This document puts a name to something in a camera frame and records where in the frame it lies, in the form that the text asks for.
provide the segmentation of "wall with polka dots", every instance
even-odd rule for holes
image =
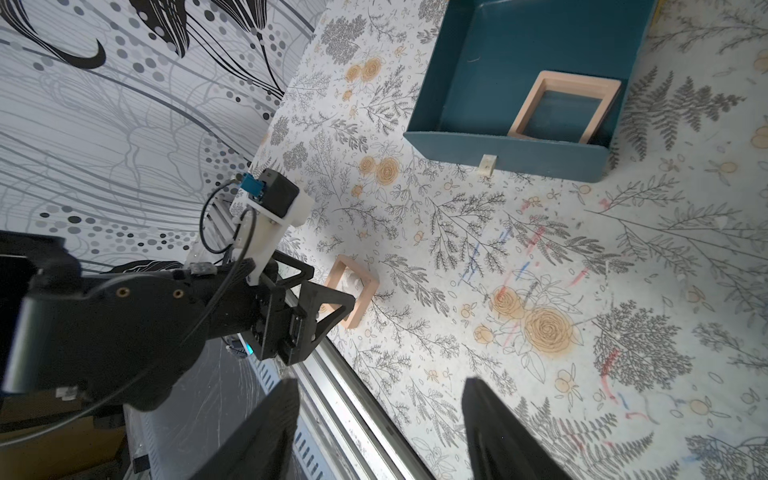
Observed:
[[[183,260],[206,196],[251,165],[325,9],[249,4],[8,2],[0,229],[65,237],[86,270]]]

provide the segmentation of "teal box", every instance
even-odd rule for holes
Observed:
[[[429,160],[597,182],[656,0],[451,0],[403,136]],[[621,81],[590,144],[594,98],[547,92],[525,135],[507,132],[543,70]]]

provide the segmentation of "floral patterned surface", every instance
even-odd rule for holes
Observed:
[[[382,281],[332,341],[436,478],[468,376],[574,478],[768,478],[768,4],[661,2],[598,184],[402,139],[445,6],[331,2],[254,161],[316,199],[282,250]]]

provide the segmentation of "orange rose print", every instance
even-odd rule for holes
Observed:
[[[488,345],[493,342],[493,337],[493,332],[485,325],[480,325],[475,329],[475,341],[477,343]]]
[[[355,81],[360,76],[361,71],[362,67],[360,65],[353,65],[346,71],[344,78],[346,78],[347,81]]]
[[[557,353],[571,343],[573,322],[554,308],[535,308],[525,318],[525,337],[540,352]]]
[[[365,66],[362,68],[362,81],[371,81],[374,78],[376,78],[376,75],[379,74],[379,72],[382,69],[382,61],[378,58],[371,58],[368,60],[365,64]]]
[[[360,170],[360,173],[363,175],[370,174],[373,172],[373,169],[376,168],[376,161],[373,160],[373,157],[370,155],[366,155],[362,158],[360,161],[360,164],[357,166],[358,170]]]
[[[392,157],[387,157],[376,167],[376,183],[389,185],[397,178],[400,164]]]
[[[525,316],[520,297],[506,286],[500,286],[491,296],[491,310],[508,319],[521,319]]]

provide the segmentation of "black cable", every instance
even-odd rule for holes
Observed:
[[[203,220],[205,220],[205,212],[208,210],[208,204],[210,204],[210,201],[214,199],[216,194],[218,194],[223,189],[229,187],[231,184],[234,184],[236,182],[237,182],[237,180],[235,180],[235,179],[229,180],[228,182],[226,182],[225,184],[221,185],[216,190],[211,192],[211,194],[208,195],[208,199],[205,200],[205,204],[203,205],[203,210],[200,212],[200,227],[199,227],[199,230],[200,230],[200,241],[203,242],[203,247],[205,247],[205,250],[208,250],[209,252],[211,252],[211,253],[213,253],[215,255],[218,255],[219,253],[224,253],[227,250],[229,250],[230,247],[232,246],[232,243],[230,243],[229,245],[227,245],[226,247],[224,247],[221,250],[214,250],[213,248],[210,247],[210,245],[208,245],[208,242],[205,241],[205,235],[203,234]]]
[[[247,212],[252,212],[253,220],[250,224],[250,232],[248,232],[248,238],[245,241],[245,245],[243,246],[242,251],[240,251],[240,255],[237,256],[237,260],[235,260],[234,265],[230,269],[229,273],[227,273],[227,276],[224,277],[224,280],[221,282],[221,285],[219,285],[219,288],[216,290],[214,295],[210,298],[210,301],[205,306],[205,309],[203,310],[203,313],[201,313],[200,318],[196,321],[196,323],[192,326],[191,330],[184,335],[184,338],[181,339],[181,342],[179,342],[179,345],[175,347],[176,349],[181,348],[181,346],[189,340],[189,338],[197,331],[198,328],[205,322],[205,319],[214,311],[216,308],[217,303],[219,303],[219,300],[221,300],[221,297],[224,295],[224,293],[227,291],[227,288],[229,288],[230,283],[232,283],[232,279],[235,276],[235,272],[237,272],[237,267],[240,266],[240,264],[243,262],[243,258],[245,257],[245,253],[248,250],[248,247],[250,247],[250,242],[253,239],[253,232],[256,229],[256,211],[253,209],[253,207],[248,207],[248,210],[245,210],[242,215],[240,215],[240,222],[242,223],[243,218],[245,217],[245,214]],[[137,373],[134,378],[128,380],[123,386],[120,388],[114,390],[109,395],[105,396],[103,399],[99,400],[98,402],[94,403],[93,405],[89,406],[85,410],[81,410],[80,412],[75,413],[71,417],[61,420],[60,422],[57,422],[46,429],[39,430],[34,433],[30,433],[28,435],[23,435],[21,437],[17,437],[15,439],[6,440],[5,442],[0,442],[0,449],[4,449],[5,447],[9,447],[12,445],[17,445],[19,443],[24,443],[32,439],[36,439],[37,437],[42,437],[46,433],[53,432],[54,430],[58,430],[61,427],[64,427],[66,425],[69,425],[70,423],[74,422],[75,420],[84,417],[88,415],[89,413],[93,412],[96,409],[101,408],[102,406],[106,405],[116,397],[118,397],[121,393],[125,392],[127,389],[131,388],[133,384],[138,382],[139,380],[143,379],[144,376],[146,376],[152,369],[157,367],[162,359],[157,359],[154,362],[150,363],[147,367],[142,369],[139,373]]]

